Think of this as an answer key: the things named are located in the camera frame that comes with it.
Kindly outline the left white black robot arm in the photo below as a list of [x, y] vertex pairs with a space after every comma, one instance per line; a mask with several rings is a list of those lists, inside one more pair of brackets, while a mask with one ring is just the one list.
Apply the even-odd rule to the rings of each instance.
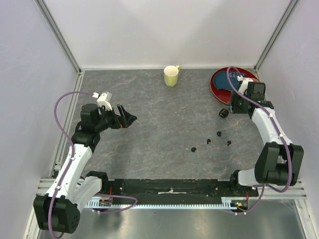
[[67, 158], [57, 178], [44, 195], [37, 195], [33, 208], [38, 226], [51, 234], [72, 234], [78, 227], [80, 215], [96, 194], [109, 192], [108, 176], [105, 172], [90, 171], [84, 182], [78, 181], [84, 166], [93, 155], [100, 141], [100, 134], [107, 129], [128, 128], [137, 120], [122, 105], [107, 110], [97, 104], [86, 104], [80, 112], [81, 120], [71, 137]]

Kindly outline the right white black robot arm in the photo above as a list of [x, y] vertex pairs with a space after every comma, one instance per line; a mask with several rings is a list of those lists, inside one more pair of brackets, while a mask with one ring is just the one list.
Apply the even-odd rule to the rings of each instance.
[[230, 111], [248, 114], [258, 128], [264, 147], [254, 168], [236, 170], [228, 183], [234, 196], [246, 191], [246, 186], [267, 186], [283, 193], [297, 182], [304, 149], [295, 145], [283, 132], [276, 119], [274, 106], [265, 99], [266, 85], [244, 78], [231, 94]]

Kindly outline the black earbud charging case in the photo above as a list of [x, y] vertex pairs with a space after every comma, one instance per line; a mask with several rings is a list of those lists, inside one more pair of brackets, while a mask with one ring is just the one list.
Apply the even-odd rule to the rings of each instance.
[[229, 115], [229, 110], [223, 108], [223, 109], [220, 110], [218, 115], [224, 119], [224, 118], [226, 118]]

